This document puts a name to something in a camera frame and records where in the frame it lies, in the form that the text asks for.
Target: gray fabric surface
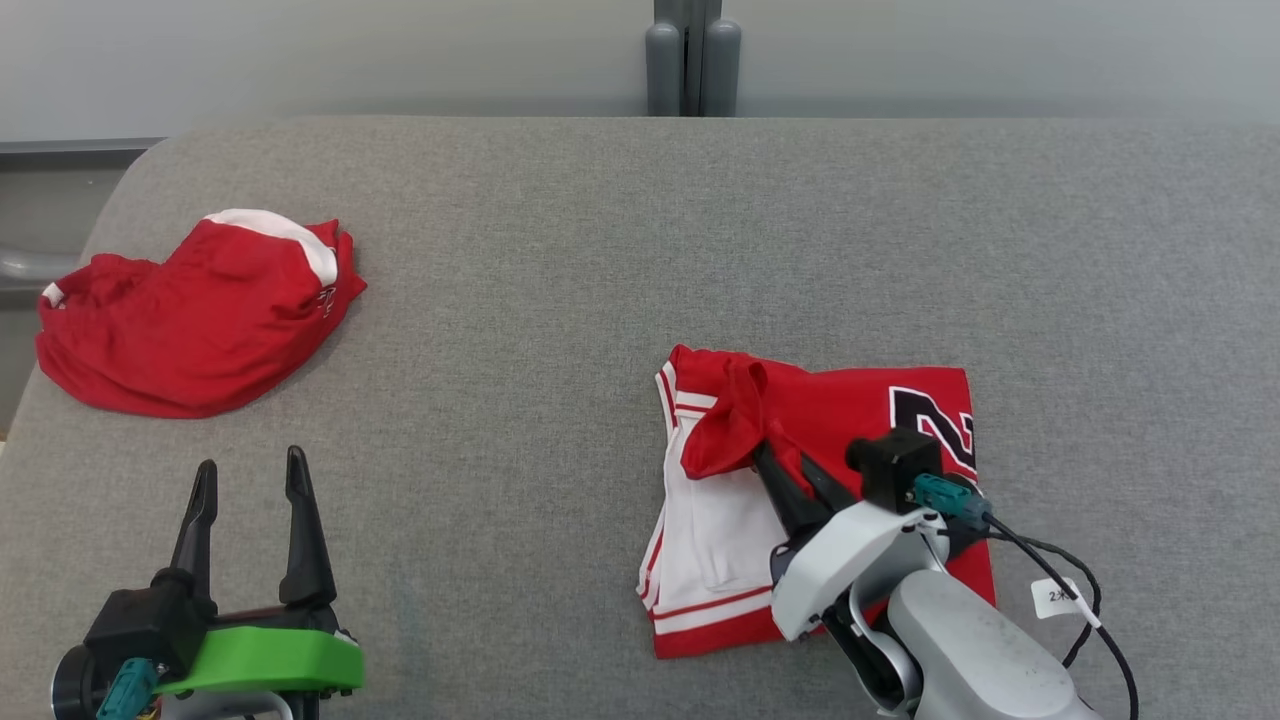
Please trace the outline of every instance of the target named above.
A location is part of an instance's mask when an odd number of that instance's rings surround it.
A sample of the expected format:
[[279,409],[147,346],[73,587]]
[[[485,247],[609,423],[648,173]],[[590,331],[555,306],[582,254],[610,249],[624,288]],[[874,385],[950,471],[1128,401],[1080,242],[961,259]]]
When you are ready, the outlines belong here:
[[[38,372],[0,459],[0,715],[221,468],[214,594],[274,601],[302,445],[369,688],[332,717],[873,717],[827,639],[655,661],[652,375],[685,342],[969,370],[1001,516],[1089,561],[1146,717],[1265,717],[1280,675],[1280,131],[1101,122],[302,119],[168,141],[90,242],[338,217],[369,291],[293,378],[206,421]],[[1015,551],[1002,607],[1036,621]],[[1105,647],[1074,669],[1123,717]]]

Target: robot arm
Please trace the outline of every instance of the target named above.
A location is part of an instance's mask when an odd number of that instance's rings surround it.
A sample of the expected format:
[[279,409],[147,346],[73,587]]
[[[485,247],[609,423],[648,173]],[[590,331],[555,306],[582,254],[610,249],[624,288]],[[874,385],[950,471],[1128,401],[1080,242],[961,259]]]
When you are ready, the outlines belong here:
[[[854,454],[863,502],[806,460],[810,500],[767,445],[756,451],[790,536],[772,559],[772,611],[783,637],[826,626],[882,715],[1101,720],[1052,655],[946,571],[947,520],[909,500],[916,477],[942,475],[937,441],[895,430]],[[884,600],[887,611],[869,621]]]
[[218,466],[202,462],[173,560],[148,588],[110,594],[58,666],[54,717],[319,720],[321,700],[360,688],[364,653],[330,605],[338,592],[300,447],[288,451],[284,495],[292,520],[280,605],[220,615],[209,593]]

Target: black cable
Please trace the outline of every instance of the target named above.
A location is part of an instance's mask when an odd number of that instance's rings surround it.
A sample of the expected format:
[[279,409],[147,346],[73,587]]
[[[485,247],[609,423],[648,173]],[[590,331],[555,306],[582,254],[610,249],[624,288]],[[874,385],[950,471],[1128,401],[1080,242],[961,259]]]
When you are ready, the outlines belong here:
[[[1059,575],[1057,570],[1055,570],[1041,553],[1036,552],[1036,548],[1028,544],[1021,536],[1009,529],[1009,525],[997,520],[991,512],[983,512],[982,519],[989,523],[992,528],[996,528],[1001,533],[1009,536],[1009,539],[1012,541],[1014,544],[1021,548],[1028,557],[1034,560],[1042,570],[1048,573],[1050,578],[1053,578],[1053,582],[1057,583],[1057,587],[1062,588],[1062,592],[1065,592],[1068,597],[1071,600],[1080,597],[1074,589],[1071,589],[1071,585],[1066,584],[1062,575]],[[1107,650],[1110,650],[1111,655],[1115,656],[1116,664],[1120,665],[1120,674],[1124,675],[1125,689],[1129,691],[1129,720],[1138,720],[1138,683],[1133,678],[1133,669],[1129,667],[1129,661],[1125,660],[1124,653],[1120,652],[1120,646],[1117,646],[1115,639],[1111,638],[1111,633],[1107,632],[1107,629],[1101,624],[1096,628],[1096,630],[1098,632],[1098,637],[1102,638],[1102,642],[1107,644]]]
[[[992,533],[989,530],[988,532],[942,530],[938,534],[948,537],[998,539],[1004,542],[1014,542],[1011,537],[1004,533]],[[1102,587],[1098,584],[1098,578],[1093,574],[1093,570],[1091,570],[1089,566],[1085,565],[1083,560],[1062,550],[1061,547],[1057,547],[1056,544],[1052,543],[1047,543],[1044,541],[1038,541],[1036,538],[1029,538],[1025,536],[1023,537],[1023,541],[1032,547],[1037,547],[1039,550],[1043,550],[1044,552],[1052,552],[1053,555],[1057,555],[1062,560],[1074,565],[1076,570],[1084,573],[1084,579],[1089,582],[1089,589],[1093,591],[1093,602],[1091,603],[1093,614],[1098,616],[1102,615]],[[1066,652],[1066,656],[1062,657],[1062,667],[1070,667],[1071,664],[1075,662],[1075,657],[1080,653],[1080,648],[1084,647],[1084,643],[1088,642],[1089,635],[1092,633],[1093,633],[1093,625],[1085,623],[1084,629],[1080,630],[1080,634],[1075,638],[1075,643],[1071,646],[1071,650],[1069,650]]]

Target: cable label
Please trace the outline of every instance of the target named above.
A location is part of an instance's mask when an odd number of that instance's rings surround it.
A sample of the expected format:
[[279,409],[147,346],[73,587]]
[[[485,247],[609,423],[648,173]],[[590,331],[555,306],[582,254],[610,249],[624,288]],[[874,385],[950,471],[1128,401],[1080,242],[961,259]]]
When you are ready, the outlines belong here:
[[[1079,597],[1080,588],[1075,584],[1075,580],[1071,578],[1062,579],[1066,580],[1066,584],[1071,585],[1071,589]],[[1032,583],[1032,597],[1036,600],[1036,616],[1041,620],[1055,615],[1080,615],[1079,605],[1052,578]]]

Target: red fabric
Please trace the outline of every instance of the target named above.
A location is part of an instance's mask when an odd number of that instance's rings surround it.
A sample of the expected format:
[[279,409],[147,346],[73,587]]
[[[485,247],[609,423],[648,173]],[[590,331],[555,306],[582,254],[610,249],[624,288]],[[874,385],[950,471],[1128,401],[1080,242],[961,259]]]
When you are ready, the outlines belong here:
[[762,607],[712,625],[662,635],[655,634],[653,637],[653,652],[658,660],[671,660],[673,657],[707,655],[708,652],[740,644],[755,644],[781,639],[782,633],[773,624],[772,611],[768,607]]
[[[855,438],[878,438],[893,428],[895,388],[928,396],[951,424],[963,455],[973,450],[965,419],[973,416],[969,380],[959,368],[847,369],[808,373],[795,365],[762,360],[742,352],[690,350],[671,352],[680,389],[717,397],[685,445],[681,465],[692,478],[707,478],[751,465],[751,451],[768,439],[781,465],[803,482],[800,454],[808,455],[842,486],[861,497],[861,475],[845,465],[845,450]],[[933,420],[913,418],[915,429],[938,436]],[[978,480],[977,471],[948,452],[943,470]],[[951,559],[956,579],[992,605],[996,587],[986,543]]]
[[338,220],[307,225],[338,261],[323,287],[298,242],[201,220],[163,264],[96,255],[40,300],[40,366],[95,407],[206,418],[298,369],[366,287]]

